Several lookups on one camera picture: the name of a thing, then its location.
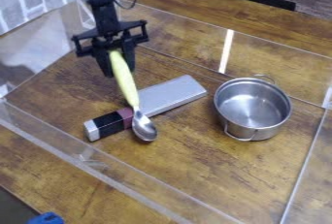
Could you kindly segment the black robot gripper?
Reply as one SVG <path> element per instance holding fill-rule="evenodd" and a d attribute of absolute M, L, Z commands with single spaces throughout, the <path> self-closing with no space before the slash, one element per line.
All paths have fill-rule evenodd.
<path fill-rule="evenodd" d="M 148 40 L 145 33 L 145 21 L 120 21 L 115 6 L 117 1 L 88 0 L 92 9 L 92 17 L 96 27 L 73 35 L 77 56 L 94 57 L 103 75 L 112 78 L 112 70 L 108 58 L 108 50 L 120 49 L 129 71 L 135 70 L 135 46 Z"/>

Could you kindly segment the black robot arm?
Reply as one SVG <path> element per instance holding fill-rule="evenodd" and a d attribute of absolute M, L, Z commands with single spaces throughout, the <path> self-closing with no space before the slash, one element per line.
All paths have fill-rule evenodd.
<path fill-rule="evenodd" d="M 74 52 L 78 57 L 90 55 L 100 66 L 103 75 L 113 77 L 108 54 L 119 49 L 129 70 L 135 69 L 135 47 L 148 41 L 145 21 L 120 21 L 115 5 L 116 0 L 86 0 L 90 8 L 96 27 L 73 35 Z"/>

